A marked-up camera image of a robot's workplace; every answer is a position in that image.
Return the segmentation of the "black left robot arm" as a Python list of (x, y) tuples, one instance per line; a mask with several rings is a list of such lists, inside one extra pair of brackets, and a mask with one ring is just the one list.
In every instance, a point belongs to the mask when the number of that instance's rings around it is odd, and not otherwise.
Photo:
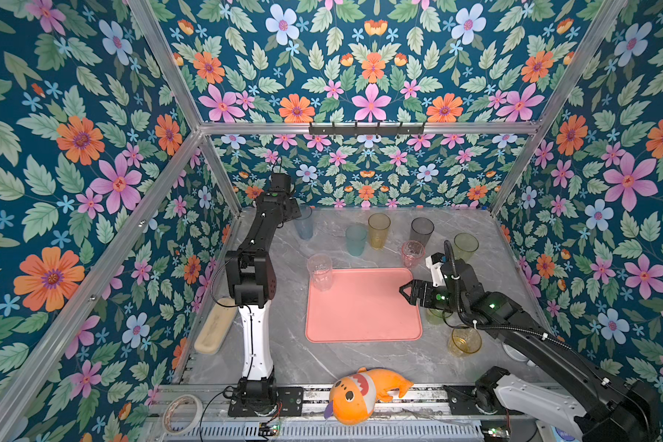
[(236, 250), (227, 253), (228, 293), (235, 301), (243, 328), (244, 381), (274, 378), (269, 309), (276, 296), (277, 280), (270, 248), (278, 228), (299, 217), (298, 201), (292, 193), (261, 193), (248, 234)]

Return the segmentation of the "black hook rail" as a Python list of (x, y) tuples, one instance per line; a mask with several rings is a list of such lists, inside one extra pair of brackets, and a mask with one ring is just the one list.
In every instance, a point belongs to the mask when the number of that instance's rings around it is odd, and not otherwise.
[(425, 132), (424, 123), (310, 123), (309, 134), (319, 136), (414, 136)]

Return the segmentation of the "pink plastic tray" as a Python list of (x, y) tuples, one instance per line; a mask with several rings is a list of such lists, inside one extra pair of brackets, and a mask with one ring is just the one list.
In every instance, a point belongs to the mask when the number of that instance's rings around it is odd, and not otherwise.
[(406, 268), (336, 269), (331, 288), (309, 286), (306, 336), (315, 344), (412, 342), (423, 325), (400, 288)]

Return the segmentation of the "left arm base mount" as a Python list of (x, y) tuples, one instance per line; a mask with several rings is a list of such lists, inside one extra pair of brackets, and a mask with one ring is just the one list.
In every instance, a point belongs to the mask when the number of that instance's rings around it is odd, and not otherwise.
[(305, 390), (278, 387), (273, 379), (241, 379), (228, 408), (229, 417), (274, 417), (302, 415)]

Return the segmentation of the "teal frosted cup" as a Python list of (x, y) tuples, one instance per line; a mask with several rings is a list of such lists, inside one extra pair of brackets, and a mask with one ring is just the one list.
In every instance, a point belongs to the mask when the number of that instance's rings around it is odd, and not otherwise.
[(359, 257), (366, 247), (368, 229), (362, 224), (352, 224), (345, 231), (346, 250), (351, 256)]

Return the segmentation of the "clear transparent cup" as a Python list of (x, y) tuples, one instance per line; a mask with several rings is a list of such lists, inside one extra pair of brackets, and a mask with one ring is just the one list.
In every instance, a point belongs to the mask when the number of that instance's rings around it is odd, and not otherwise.
[(325, 254), (315, 254), (307, 261), (311, 285), (320, 291), (328, 291), (333, 285), (333, 263)]

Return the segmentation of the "white round object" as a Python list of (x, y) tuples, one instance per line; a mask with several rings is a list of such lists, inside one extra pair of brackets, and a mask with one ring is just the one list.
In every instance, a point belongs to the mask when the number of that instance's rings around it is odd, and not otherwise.
[(503, 347), (506, 355), (510, 359), (512, 359), (514, 361), (517, 361), (519, 363), (522, 363), (522, 364), (526, 364), (527, 366), (535, 366), (535, 364), (528, 357), (526, 357), (526, 355), (523, 355), (523, 353), (519, 352), (514, 347), (512, 347), (512, 346), (510, 346), (506, 343), (503, 343), (502, 347)]

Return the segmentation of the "blue transparent cup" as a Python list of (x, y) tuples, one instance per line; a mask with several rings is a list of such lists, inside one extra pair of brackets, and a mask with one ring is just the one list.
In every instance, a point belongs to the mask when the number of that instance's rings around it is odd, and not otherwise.
[(295, 229), (300, 239), (308, 241), (314, 235), (313, 209), (307, 204), (302, 204), (299, 210), (300, 217), (294, 220)]

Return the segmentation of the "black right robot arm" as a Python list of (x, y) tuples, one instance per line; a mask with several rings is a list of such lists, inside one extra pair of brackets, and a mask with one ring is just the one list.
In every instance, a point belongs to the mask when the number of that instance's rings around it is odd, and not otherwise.
[(547, 373), (562, 392), (526, 383), (493, 366), (477, 379), (471, 398), (484, 414), (516, 411), (579, 441), (655, 441), (660, 435), (659, 394), (642, 381), (628, 383), (559, 341), (509, 296), (486, 291), (473, 267), (443, 263), (436, 287), (414, 279), (399, 288), (412, 306), (458, 316), (460, 329), (487, 333)]

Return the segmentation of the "roll of tape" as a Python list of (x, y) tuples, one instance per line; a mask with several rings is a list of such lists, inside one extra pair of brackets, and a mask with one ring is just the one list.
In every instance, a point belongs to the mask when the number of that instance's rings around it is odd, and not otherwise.
[(167, 406), (161, 423), (167, 436), (183, 436), (198, 427), (203, 415), (202, 401), (193, 394), (184, 394)]

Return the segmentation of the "short green cup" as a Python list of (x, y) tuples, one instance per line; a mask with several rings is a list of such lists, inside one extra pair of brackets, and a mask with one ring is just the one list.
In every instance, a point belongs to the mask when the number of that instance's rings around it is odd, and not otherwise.
[(444, 324), (451, 317), (451, 313), (442, 309), (426, 309), (425, 318), (432, 325)]

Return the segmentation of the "tall light green cup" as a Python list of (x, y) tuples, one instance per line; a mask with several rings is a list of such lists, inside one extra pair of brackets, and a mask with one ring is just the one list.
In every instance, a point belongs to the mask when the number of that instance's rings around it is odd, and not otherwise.
[(473, 257), (473, 254), (479, 249), (480, 243), (475, 236), (470, 233), (459, 233), (453, 239), (454, 256), (457, 260), (464, 260), (466, 263)]

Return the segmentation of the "short yellow cup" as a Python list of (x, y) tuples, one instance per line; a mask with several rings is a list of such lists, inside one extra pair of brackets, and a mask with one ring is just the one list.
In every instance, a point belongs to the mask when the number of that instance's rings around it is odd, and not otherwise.
[(455, 357), (477, 354), (483, 346), (480, 333), (474, 328), (453, 328), (448, 340), (448, 350)]

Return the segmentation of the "orange plush toy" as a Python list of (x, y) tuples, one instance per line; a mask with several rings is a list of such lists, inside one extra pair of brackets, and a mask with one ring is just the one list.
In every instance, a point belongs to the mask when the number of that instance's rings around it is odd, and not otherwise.
[(372, 416), (379, 401), (403, 399), (412, 386), (414, 383), (389, 369), (360, 368), (333, 384), (323, 416), (343, 425), (361, 424)]

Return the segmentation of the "beige sponge brush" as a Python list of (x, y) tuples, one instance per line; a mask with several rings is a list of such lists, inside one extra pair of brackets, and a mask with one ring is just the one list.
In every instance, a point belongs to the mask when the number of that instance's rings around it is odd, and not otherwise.
[(233, 298), (217, 300), (194, 342), (195, 351), (215, 355), (222, 347), (237, 315), (238, 307)]

